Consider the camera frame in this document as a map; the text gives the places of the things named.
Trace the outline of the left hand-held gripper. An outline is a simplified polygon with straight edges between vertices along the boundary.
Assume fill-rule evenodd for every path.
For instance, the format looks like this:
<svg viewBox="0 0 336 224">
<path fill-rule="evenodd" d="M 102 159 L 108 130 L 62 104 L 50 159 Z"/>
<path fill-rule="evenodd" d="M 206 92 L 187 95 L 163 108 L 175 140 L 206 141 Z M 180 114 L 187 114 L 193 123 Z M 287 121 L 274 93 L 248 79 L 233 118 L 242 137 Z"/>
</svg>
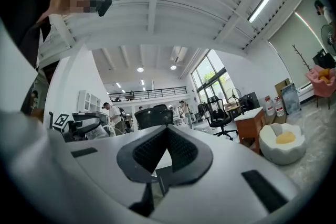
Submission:
<svg viewBox="0 0 336 224">
<path fill-rule="evenodd" d="M 69 117 L 70 115 L 60 114 L 51 127 L 62 134 L 65 142 L 85 140 L 85 133 L 79 131 L 79 128 L 82 127 L 82 121 L 73 121 Z"/>
</svg>

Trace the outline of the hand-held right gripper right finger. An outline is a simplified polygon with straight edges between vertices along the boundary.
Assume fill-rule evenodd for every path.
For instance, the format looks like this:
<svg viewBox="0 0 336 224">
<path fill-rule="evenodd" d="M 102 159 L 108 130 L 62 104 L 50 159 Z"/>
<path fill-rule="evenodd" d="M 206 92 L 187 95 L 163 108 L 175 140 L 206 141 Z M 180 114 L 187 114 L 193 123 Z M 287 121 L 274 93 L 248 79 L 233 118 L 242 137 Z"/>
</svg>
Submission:
<svg viewBox="0 0 336 224">
<path fill-rule="evenodd" d="M 213 163 L 211 148 L 174 125 L 166 126 L 165 135 L 172 160 L 169 185 L 186 186 L 198 182 Z"/>
</svg>

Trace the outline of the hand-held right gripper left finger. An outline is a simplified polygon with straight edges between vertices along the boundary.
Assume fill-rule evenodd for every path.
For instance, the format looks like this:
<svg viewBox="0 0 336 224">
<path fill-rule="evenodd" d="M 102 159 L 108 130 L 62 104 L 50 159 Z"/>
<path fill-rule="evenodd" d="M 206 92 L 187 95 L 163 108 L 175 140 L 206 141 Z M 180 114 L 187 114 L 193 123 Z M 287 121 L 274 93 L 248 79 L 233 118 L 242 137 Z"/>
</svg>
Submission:
<svg viewBox="0 0 336 224">
<path fill-rule="evenodd" d="M 166 125 L 122 146 L 117 164 L 133 182 L 150 182 L 159 161 L 167 150 Z"/>
</svg>

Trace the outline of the black office chair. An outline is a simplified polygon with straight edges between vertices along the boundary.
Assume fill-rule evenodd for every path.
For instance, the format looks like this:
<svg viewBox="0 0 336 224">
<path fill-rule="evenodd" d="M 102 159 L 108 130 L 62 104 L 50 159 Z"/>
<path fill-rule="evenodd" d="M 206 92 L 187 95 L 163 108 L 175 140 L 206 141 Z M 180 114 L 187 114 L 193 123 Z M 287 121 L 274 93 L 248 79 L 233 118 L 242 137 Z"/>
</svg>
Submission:
<svg viewBox="0 0 336 224">
<path fill-rule="evenodd" d="M 149 108 L 135 113 L 140 129 L 173 124 L 173 113 L 168 109 Z"/>
<path fill-rule="evenodd" d="M 232 118 L 226 113 L 223 100 L 218 98 L 216 95 L 207 99 L 206 103 L 208 124 L 211 128 L 220 128 L 220 132 L 213 134 L 214 136 L 220 137 L 222 135 L 227 136 L 231 141 L 233 138 L 229 135 L 231 132 L 238 134 L 237 130 L 225 130 L 224 127 L 232 122 Z"/>
</svg>

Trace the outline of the white shelf cabinet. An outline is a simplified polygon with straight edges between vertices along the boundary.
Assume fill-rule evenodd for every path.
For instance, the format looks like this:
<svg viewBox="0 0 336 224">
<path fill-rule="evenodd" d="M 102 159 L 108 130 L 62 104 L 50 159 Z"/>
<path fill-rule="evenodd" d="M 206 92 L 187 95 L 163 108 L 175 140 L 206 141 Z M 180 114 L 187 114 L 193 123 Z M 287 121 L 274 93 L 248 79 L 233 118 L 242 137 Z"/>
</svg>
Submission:
<svg viewBox="0 0 336 224">
<path fill-rule="evenodd" d="M 77 112 L 100 112 L 101 100 L 86 90 L 79 91 Z"/>
</svg>

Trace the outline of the wooden vanity cabinet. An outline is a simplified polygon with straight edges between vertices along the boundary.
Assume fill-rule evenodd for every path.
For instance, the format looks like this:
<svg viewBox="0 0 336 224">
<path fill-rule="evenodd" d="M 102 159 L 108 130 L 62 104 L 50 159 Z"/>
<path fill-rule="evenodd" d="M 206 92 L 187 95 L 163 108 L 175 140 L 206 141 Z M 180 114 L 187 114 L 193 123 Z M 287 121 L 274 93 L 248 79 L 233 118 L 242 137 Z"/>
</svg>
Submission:
<svg viewBox="0 0 336 224">
<path fill-rule="evenodd" d="M 260 154 L 259 132 L 266 125 L 266 117 L 262 107 L 246 111 L 234 119 L 240 144 L 245 138 L 254 140 L 254 147 L 250 149 Z"/>
</svg>

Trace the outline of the black standing fan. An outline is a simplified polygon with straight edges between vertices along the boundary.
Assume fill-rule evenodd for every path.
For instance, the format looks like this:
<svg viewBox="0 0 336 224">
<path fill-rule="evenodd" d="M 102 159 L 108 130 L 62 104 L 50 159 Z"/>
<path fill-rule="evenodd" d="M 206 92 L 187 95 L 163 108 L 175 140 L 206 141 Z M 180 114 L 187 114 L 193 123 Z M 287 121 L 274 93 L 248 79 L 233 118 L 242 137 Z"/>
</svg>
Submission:
<svg viewBox="0 0 336 224">
<path fill-rule="evenodd" d="M 228 103 L 240 105 L 239 99 L 242 97 L 241 92 L 237 88 L 229 88 L 226 91 L 226 100 Z"/>
<path fill-rule="evenodd" d="M 336 41 L 332 38 L 333 28 L 330 25 L 323 25 L 321 28 L 321 38 L 322 42 L 327 49 L 327 51 L 336 56 Z"/>
</svg>

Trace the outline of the large glass window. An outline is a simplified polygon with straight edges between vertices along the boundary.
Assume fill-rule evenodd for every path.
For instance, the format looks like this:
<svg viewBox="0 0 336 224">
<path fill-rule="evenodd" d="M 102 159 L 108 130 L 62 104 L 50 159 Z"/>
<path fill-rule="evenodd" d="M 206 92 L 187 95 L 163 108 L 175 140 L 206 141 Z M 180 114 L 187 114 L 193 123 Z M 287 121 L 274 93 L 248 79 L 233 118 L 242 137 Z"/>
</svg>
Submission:
<svg viewBox="0 0 336 224">
<path fill-rule="evenodd" d="M 210 50 L 191 73 L 196 93 L 201 103 L 216 95 L 224 104 L 233 105 L 226 100 L 226 91 L 235 88 L 233 81 L 214 50 Z"/>
</svg>

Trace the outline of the clear water jug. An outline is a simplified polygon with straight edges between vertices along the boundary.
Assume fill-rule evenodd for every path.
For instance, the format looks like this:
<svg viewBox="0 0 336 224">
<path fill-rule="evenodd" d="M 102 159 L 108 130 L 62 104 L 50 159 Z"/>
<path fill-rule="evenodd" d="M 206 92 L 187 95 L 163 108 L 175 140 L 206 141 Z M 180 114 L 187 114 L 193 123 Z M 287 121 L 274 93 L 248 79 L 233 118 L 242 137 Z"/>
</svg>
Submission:
<svg viewBox="0 0 336 224">
<path fill-rule="evenodd" d="M 274 115 L 275 113 L 274 103 L 269 95 L 265 97 L 265 108 L 266 108 L 266 114 L 268 116 Z"/>
<path fill-rule="evenodd" d="M 280 97 L 275 97 L 275 109 L 277 117 L 281 117 L 285 114 L 284 105 Z"/>
</svg>

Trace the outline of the egg-shaped floor cushion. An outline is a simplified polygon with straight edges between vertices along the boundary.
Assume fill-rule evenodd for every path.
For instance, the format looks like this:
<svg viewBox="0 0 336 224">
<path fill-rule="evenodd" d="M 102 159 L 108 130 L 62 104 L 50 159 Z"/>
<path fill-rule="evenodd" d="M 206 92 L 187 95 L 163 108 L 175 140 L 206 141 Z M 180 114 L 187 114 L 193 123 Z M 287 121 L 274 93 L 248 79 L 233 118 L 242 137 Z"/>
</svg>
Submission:
<svg viewBox="0 0 336 224">
<path fill-rule="evenodd" d="M 287 123 L 265 125 L 259 132 L 259 146 L 264 157 L 277 165 L 298 161 L 307 149 L 301 127 Z"/>
</svg>

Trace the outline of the cardboard box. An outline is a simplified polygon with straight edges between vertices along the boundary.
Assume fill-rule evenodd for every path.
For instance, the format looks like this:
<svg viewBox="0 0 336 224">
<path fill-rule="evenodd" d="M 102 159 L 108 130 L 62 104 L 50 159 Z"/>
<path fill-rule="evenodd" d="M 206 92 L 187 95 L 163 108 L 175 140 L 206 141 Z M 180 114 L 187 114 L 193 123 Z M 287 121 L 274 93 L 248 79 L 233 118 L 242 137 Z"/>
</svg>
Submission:
<svg viewBox="0 0 336 224">
<path fill-rule="evenodd" d="M 278 84 L 275 85 L 275 89 L 276 89 L 276 92 L 277 92 L 277 96 L 280 97 L 282 99 L 282 93 L 281 93 L 281 90 L 283 88 L 285 88 L 286 86 L 290 85 L 291 82 L 290 80 L 287 78 L 285 80 L 282 80 L 281 82 L 279 82 Z"/>
</svg>

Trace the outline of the marble pattern panel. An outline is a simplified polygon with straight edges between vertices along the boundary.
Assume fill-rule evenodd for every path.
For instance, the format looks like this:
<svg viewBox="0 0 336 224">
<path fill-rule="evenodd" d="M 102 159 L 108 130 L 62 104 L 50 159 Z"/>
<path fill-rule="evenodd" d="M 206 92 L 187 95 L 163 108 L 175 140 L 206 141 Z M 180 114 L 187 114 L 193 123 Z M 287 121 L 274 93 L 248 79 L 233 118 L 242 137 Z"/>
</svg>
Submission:
<svg viewBox="0 0 336 224">
<path fill-rule="evenodd" d="M 294 83 L 282 88 L 281 95 L 288 115 L 297 113 L 301 110 L 298 92 Z"/>
</svg>

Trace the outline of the person's black shirt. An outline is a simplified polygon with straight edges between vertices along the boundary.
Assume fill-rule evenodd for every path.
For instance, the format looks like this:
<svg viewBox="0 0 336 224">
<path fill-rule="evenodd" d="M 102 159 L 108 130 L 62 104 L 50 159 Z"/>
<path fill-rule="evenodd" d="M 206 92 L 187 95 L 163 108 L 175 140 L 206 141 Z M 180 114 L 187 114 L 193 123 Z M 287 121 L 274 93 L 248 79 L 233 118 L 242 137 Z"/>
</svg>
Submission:
<svg viewBox="0 0 336 224">
<path fill-rule="evenodd" d="M 50 0 L 0 0 L 0 18 L 13 42 L 31 64 L 37 66 L 39 41 L 50 33 L 48 17 L 40 19 Z"/>
</svg>

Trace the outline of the wooden coat rack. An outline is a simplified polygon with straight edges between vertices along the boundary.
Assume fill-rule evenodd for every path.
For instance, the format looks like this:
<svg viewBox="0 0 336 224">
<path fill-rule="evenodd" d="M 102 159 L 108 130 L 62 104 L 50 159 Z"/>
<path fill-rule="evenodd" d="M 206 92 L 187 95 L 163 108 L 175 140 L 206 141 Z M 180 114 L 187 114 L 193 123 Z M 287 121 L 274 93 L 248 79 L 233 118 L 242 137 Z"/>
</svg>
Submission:
<svg viewBox="0 0 336 224">
<path fill-rule="evenodd" d="M 293 47 L 294 51 L 296 52 L 296 54 L 301 58 L 301 60 L 302 60 L 302 62 L 303 62 L 303 64 L 304 64 L 304 66 L 306 66 L 307 69 L 308 69 L 309 71 L 311 71 L 311 68 L 309 67 L 309 65 L 307 64 L 307 62 L 305 61 L 305 59 L 303 58 L 302 54 L 301 54 L 301 53 L 299 52 L 299 50 L 296 48 L 296 45 L 293 44 L 292 47 Z"/>
</svg>

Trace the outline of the long ceiling light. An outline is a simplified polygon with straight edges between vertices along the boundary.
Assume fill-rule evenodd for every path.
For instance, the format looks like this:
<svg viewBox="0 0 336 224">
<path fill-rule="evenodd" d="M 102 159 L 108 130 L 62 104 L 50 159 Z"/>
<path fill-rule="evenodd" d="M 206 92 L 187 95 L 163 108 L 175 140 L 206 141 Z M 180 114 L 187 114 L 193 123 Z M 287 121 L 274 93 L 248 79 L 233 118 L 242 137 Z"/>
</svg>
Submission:
<svg viewBox="0 0 336 224">
<path fill-rule="evenodd" d="M 268 4 L 270 0 L 261 0 L 258 6 L 253 10 L 251 15 L 248 17 L 248 21 L 253 23 L 255 19 L 259 16 L 259 14 L 263 11 L 265 6 Z"/>
</svg>

